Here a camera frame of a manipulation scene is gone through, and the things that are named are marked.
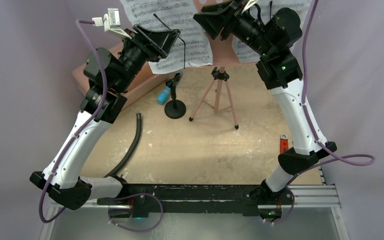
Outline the pink music stand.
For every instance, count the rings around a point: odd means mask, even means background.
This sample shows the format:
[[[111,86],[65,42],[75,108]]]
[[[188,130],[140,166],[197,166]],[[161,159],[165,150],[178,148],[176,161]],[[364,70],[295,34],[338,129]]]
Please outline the pink music stand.
[[[199,108],[201,107],[201,105],[203,103],[205,103],[210,108],[212,108],[215,113],[222,112],[222,111],[230,109],[231,112],[232,112],[232,117],[233,117],[233,121],[234,121],[234,128],[236,130],[238,130],[239,129],[239,125],[238,125],[238,121],[237,121],[237,117],[236,117],[236,113],[235,113],[235,109],[234,109],[234,104],[233,104],[233,98],[232,98],[232,95],[231,95],[230,84],[228,82],[230,76],[229,76],[229,74],[226,73],[224,66],[222,66],[221,68],[214,67],[214,69],[211,72],[211,75],[213,77],[213,80],[210,83],[210,85],[208,86],[205,94],[200,99],[200,101],[199,101],[198,105],[196,106],[195,110],[193,111],[192,115],[189,117],[189,121],[191,122],[191,121],[194,120],[194,116],[198,112]],[[210,92],[211,88],[213,87],[213,85],[215,83],[217,83],[217,87],[215,89],[216,95],[215,95],[215,102],[212,105],[212,104],[210,104],[210,103],[208,103],[206,101],[206,96],[208,95],[208,93]],[[228,95],[228,99],[229,99],[229,106],[220,109],[219,108],[219,104],[220,104],[222,85],[225,85],[225,88],[226,88],[226,91],[227,91],[227,95]]]

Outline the black microphone desk stand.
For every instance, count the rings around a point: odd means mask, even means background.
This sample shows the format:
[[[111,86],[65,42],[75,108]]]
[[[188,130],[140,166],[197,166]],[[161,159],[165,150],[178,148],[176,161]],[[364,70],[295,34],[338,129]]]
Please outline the black microphone desk stand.
[[[164,106],[164,113],[170,119],[180,119],[186,113],[186,105],[177,99],[176,86],[180,81],[183,73],[178,72],[173,78],[167,79],[165,85],[170,90],[171,100],[169,100]]]

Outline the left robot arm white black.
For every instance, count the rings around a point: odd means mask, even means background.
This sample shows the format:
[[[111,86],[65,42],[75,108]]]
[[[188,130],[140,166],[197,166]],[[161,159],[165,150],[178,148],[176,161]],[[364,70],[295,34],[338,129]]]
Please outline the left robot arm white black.
[[[96,143],[126,104],[125,93],[136,75],[146,63],[167,58],[180,33],[179,29],[150,30],[136,24],[124,31],[118,55],[103,47],[91,49],[83,70],[89,90],[75,124],[51,163],[30,176],[43,195],[70,210],[92,199],[110,198],[118,205],[128,201],[129,191],[115,174],[90,178],[80,173]]]

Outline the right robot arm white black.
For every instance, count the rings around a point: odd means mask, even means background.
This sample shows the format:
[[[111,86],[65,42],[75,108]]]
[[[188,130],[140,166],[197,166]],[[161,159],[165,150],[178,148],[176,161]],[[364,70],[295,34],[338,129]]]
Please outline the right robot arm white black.
[[[235,36],[259,55],[257,72],[277,100],[293,137],[293,146],[278,156],[278,167],[263,182],[260,196],[268,204],[298,173],[337,150],[320,131],[304,93],[305,81],[291,47],[302,36],[299,14],[280,8],[268,22],[250,15],[253,0],[230,0],[204,6],[193,19],[211,39]]]

